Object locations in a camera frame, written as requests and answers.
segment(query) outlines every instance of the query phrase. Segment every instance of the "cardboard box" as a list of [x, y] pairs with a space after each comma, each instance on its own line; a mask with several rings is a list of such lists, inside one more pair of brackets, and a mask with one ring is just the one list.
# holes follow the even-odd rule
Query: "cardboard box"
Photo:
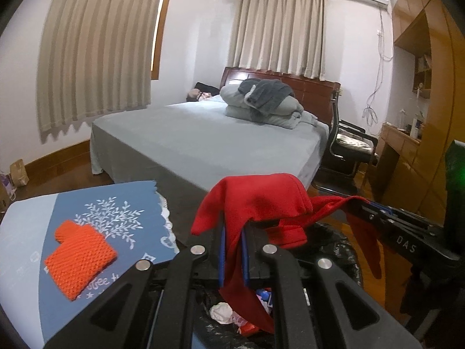
[[5, 187], [0, 182], [0, 211], [6, 211], [8, 206], [11, 204], [11, 199], [5, 190]]

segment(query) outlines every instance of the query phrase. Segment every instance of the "electrical cable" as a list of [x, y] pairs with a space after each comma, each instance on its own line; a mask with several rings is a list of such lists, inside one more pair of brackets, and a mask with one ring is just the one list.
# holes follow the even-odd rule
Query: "electrical cable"
[[380, 62], [378, 64], [378, 71], [376, 74], [376, 83], [375, 83], [375, 90], [372, 94], [370, 94], [366, 100], [366, 108], [363, 109], [362, 118], [365, 118], [366, 124], [368, 127], [372, 127], [374, 124], [378, 123], [378, 116], [376, 115], [376, 111], [371, 107], [373, 102], [376, 98], [376, 93], [381, 89], [384, 79], [384, 62], [389, 62], [393, 59], [393, 56], [387, 57], [385, 55], [385, 41], [384, 41], [384, 23], [383, 23], [383, 15], [380, 8], [380, 22], [381, 22], [381, 30], [380, 34], [378, 34], [378, 54], [380, 55]]

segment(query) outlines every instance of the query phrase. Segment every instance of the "chair armrest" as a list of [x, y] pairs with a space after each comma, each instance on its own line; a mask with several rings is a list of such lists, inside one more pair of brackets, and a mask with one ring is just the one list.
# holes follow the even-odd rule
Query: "chair armrest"
[[371, 143], [373, 143], [373, 153], [376, 150], [376, 146], [378, 145], [378, 139], [372, 135], [368, 135], [366, 133], [361, 133], [360, 131], [354, 130], [353, 128], [350, 127], [344, 127], [344, 130], [346, 130], [348, 133], [360, 136], [361, 138], [369, 140]]
[[359, 126], [355, 126], [353, 123], [347, 122], [345, 120], [339, 120], [340, 123], [345, 124], [346, 126], [350, 126], [355, 128], [356, 130], [362, 131], [362, 133], [366, 133], [365, 129]]

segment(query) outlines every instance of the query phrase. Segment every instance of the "gray bed sheet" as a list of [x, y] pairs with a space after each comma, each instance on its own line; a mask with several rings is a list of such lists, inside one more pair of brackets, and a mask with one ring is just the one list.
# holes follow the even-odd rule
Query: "gray bed sheet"
[[290, 173], [310, 186], [326, 124], [288, 130], [226, 117], [226, 106], [186, 102], [100, 117], [92, 125], [92, 172], [106, 171], [116, 183], [156, 180], [183, 244], [204, 196], [226, 176]]

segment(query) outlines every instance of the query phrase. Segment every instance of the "red cloth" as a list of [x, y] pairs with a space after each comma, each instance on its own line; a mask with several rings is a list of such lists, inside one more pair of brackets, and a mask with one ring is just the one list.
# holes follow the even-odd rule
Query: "red cloth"
[[[329, 196], [309, 198], [302, 183], [291, 174], [226, 177], [216, 184], [198, 208], [191, 232], [199, 235], [214, 228], [223, 211], [226, 226], [225, 285], [220, 289], [231, 308], [245, 320], [273, 333], [272, 318], [266, 313], [253, 290], [244, 286], [240, 250], [240, 233], [248, 221], [280, 219], [279, 225], [268, 228], [271, 243], [284, 248], [306, 243], [303, 227], [343, 207], [349, 199]], [[370, 268], [381, 277], [380, 252], [374, 228], [349, 214], [347, 220], [359, 242]]]

